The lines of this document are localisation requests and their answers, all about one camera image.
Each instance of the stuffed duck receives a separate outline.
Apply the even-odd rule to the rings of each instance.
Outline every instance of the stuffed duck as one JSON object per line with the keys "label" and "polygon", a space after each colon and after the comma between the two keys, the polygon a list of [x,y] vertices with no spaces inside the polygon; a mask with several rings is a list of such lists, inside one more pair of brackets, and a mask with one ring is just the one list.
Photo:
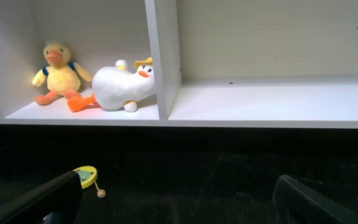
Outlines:
{"label": "stuffed duck", "polygon": [[135,74],[127,71],[127,63],[118,60],[115,67],[103,67],[92,81],[90,97],[74,96],[67,101],[72,112],[80,111],[89,104],[98,103],[105,110],[124,108],[127,112],[137,110],[137,101],[154,93],[153,60],[136,61]]}
{"label": "stuffed duck", "polygon": [[32,84],[38,87],[47,79],[50,92],[45,96],[35,98],[35,102],[39,105],[50,104],[58,95],[67,99],[80,95],[77,91],[81,82],[76,73],[87,82],[92,81],[92,75],[87,70],[70,61],[71,53],[65,46],[60,44],[47,45],[44,48],[44,57],[49,66],[45,66],[35,75]]}

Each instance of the yellow hat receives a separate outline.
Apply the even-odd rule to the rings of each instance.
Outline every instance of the yellow hat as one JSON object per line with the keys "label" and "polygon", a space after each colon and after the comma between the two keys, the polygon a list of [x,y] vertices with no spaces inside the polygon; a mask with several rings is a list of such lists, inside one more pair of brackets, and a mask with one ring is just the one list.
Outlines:
{"label": "yellow hat", "polygon": [[148,59],[144,61],[136,61],[135,62],[135,68],[139,68],[140,65],[153,65],[153,59],[149,57]]}

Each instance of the orange beak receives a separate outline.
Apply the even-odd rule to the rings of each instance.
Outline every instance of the orange beak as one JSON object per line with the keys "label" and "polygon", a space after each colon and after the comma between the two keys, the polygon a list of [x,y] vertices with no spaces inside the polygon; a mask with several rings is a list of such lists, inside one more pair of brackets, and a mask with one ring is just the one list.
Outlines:
{"label": "orange beak", "polygon": [[145,77],[145,78],[148,78],[148,77],[149,77],[149,74],[147,74],[147,73],[144,72],[144,71],[140,71],[140,72],[139,72],[139,75],[141,75],[141,76],[143,76],[143,77]]}
{"label": "orange beak", "polygon": [[51,50],[47,55],[47,60],[53,64],[59,64],[63,61],[63,55],[58,50]]}

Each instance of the shelf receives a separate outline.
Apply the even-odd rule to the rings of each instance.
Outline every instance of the shelf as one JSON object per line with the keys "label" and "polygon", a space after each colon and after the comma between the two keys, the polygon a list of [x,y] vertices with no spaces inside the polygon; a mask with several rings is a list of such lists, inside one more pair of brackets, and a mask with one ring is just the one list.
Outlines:
{"label": "shelf", "polygon": [[[82,95],[90,96],[91,91],[87,89]],[[67,100],[60,98],[48,106],[39,106],[33,102],[6,116],[5,119],[156,120],[158,109],[156,97],[151,96],[138,102],[138,110],[135,113],[128,113],[124,110],[105,111],[98,105],[90,105],[86,110],[73,113],[67,106]]]}
{"label": "shelf", "polygon": [[358,75],[188,82],[169,120],[358,121]]}

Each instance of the duck's tail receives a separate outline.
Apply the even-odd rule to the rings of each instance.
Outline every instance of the duck's tail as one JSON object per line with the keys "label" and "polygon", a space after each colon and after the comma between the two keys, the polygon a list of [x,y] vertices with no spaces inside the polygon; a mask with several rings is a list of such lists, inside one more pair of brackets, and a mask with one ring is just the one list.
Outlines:
{"label": "duck's tail", "polygon": [[90,104],[96,104],[96,98],[94,93],[90,97],[83,98],[82,96],[73,96],[67,100],[67,105],[72,112],[77,112],[83,110],[86,106]]}

